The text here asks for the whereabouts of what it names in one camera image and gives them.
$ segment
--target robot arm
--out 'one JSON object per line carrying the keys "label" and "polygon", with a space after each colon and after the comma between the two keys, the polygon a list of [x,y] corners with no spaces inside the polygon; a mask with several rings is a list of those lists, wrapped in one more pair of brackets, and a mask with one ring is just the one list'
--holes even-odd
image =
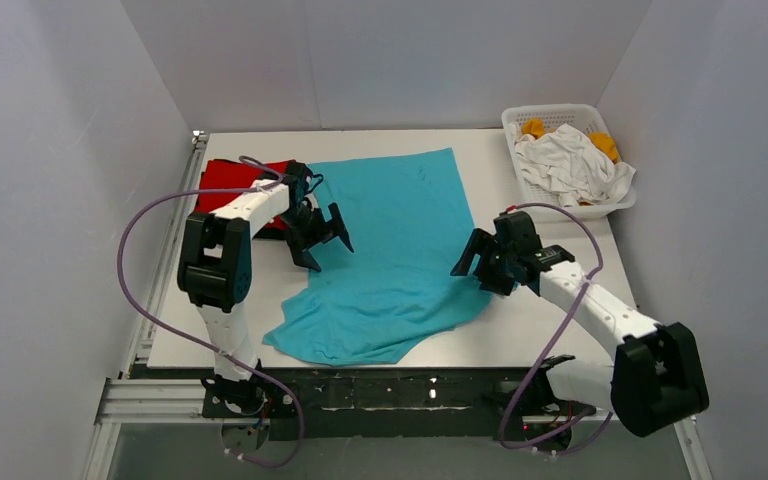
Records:
{"label": "robot arm", "polygon": [[[280,216],[288,228],[286,240],[293,262],[320,271],[309,248],[340,238],[354,251],[349,234],[335,203],[328,206],[331,220],[322,210],[313,208],[306,198],[310,169],[303,163],[290,162],[282,183],[272,188],[275,178],[254,182],[251,193],[244,193],[228,205],[209,214],[194,212],[187,217],[178,287],[187,293],[205,321],[210,341],[224,353],[246,365],[257,364],[243,308],[239,305],[248,294],[252,281],[251,239],[267,223]],[[219,256],[215,249],[221,247]],[[251,373],[215,354],[215,373],[223,380],[246,381]]]}
{"label": "robot arm", "polygon": [[[474,274],[483,290],[507,296],[519,283],[569,311],[583,284],[591,282],[581,265],[558,245],[544,248],[523,211],[503,213],[494,224],[496,235],[473,231],[452,275],[468,274],[478,255]],[[574,318],[614,365],[571,356],[547,359],[538,368],[554,399],[614,412],[641,437],[708,407],[696,341],[684,325],[661,325],[592,282]]]}

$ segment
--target gray wall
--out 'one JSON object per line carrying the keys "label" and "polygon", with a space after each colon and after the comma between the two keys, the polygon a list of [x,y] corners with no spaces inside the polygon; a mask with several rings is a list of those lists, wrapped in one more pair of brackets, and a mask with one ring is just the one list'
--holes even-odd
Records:
{"label": "gray wall", "polygon": [[[118,1],[0,1],[0,479],[80,475],[135,324],[118,235],[189,147]],[[165,222],[130,246],[140,298]]]}
{"label": "gray wall", "polygon": [[595,104],[651,0],[122,0],[193,129],[487,127]]}
{"label": "gray wall", "polygon": [[655,0],[598,107],[639,169],[637,298],[699,342],[714,474],[768,478],[768,2]]}

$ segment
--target gray floor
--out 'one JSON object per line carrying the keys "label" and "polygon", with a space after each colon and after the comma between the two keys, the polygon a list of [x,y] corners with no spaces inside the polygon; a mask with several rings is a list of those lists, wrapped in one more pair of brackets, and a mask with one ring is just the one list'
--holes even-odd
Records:
{"label": "gray floor", "polygon": [[[576,427],[576,439],[595,424]],[[229,437],[226,430],[226,441]],[[267,442],[257,454],[277,459],[289,442]],[[223,455],[216,425],[123,425],[110,478],[126,479],[689,479],[675,431],[645,439],[618,422],[587,449],[549,460],[508,451],[483,438],[335,438],[306,440],[279,470]]]}

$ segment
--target pile of laundry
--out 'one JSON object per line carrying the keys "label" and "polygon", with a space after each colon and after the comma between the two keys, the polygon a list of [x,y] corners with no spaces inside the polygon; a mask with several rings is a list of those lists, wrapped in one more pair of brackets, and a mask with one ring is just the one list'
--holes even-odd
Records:
{"label": "pile of laundry", "polygon": [[631,188],[635,170],[619,161],[617,146],[606,133],[584,134],[567,124],[546,132],[539,118],[507,128],[523,177],[558,194],[565,207],[614,204]]}

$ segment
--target yellow cloth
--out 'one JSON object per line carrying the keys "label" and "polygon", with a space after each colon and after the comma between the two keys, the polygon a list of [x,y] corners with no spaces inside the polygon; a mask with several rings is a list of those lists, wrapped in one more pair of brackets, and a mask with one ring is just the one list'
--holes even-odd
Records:
{"label": "yellow cloth", "polygon": [[587,138],[593,142],[593,145],[595,145],[596,148],[602,150],[602,153],[607,155],[612,162],[617,163],[620,160],[620,152],[617,151],[617,144],[610,135],[601,132],[588,133]]}
{"label": "yellow cloth", "polygon": [[[522,125],[522,134],[533,135],[535,139],[542,137],[546,134],[546,128],[543,126],[543,120],[540,120],[539,118],[529,118],[528,121]],[[596,148],[607,155],[612,162],[617,163],[620,160],[620,153],[617,151],[617,144],[614,142],[614,139],[611,138],[610,135],[602,132],[588,133],[587,138],[593,142],[593,145],[595,145]]]}

